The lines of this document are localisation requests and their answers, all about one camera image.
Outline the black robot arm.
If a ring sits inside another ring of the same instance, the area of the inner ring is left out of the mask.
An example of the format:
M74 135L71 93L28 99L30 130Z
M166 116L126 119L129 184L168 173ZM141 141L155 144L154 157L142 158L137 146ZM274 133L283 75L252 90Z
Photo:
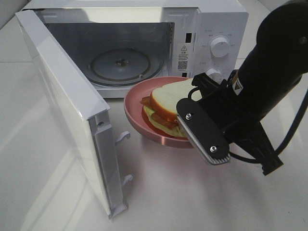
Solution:
M308 107L304 98L281 144L273 148L261 120L308 71L308 3L290 0L260 24L256 45L239 69L220 84L196 75L193 91L177 104L178 118L201 157L212 165L231 158L261 164L267 175L282 165L279 158Z

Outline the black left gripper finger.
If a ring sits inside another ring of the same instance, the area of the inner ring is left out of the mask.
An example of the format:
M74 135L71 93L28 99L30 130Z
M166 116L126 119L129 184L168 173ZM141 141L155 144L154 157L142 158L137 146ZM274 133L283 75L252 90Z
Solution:
M218 84L206 73L201 73L193 77L192 85L195 86L195 88L191 90L191 95L193 95L194 92L199 91L202 99L206 99L224 91L228 86L228 82L224 79L220 84Z

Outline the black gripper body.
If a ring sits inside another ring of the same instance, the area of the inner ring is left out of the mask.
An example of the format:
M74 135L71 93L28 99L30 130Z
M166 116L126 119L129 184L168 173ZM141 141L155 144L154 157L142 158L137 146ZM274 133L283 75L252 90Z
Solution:
M246 147L246 133L264 117L263 114L247 109L233 98L235 93L228 82L227 88L206 99L201 99L199 105L209 115L223 133L228 143Z

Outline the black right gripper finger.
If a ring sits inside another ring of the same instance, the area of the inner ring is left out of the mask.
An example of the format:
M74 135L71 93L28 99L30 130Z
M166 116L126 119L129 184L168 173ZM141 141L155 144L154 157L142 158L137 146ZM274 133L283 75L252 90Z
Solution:
M261 164L264 176L283 165L281 159L275 155L275 150L260 122L246 133L246 137L246 152Z

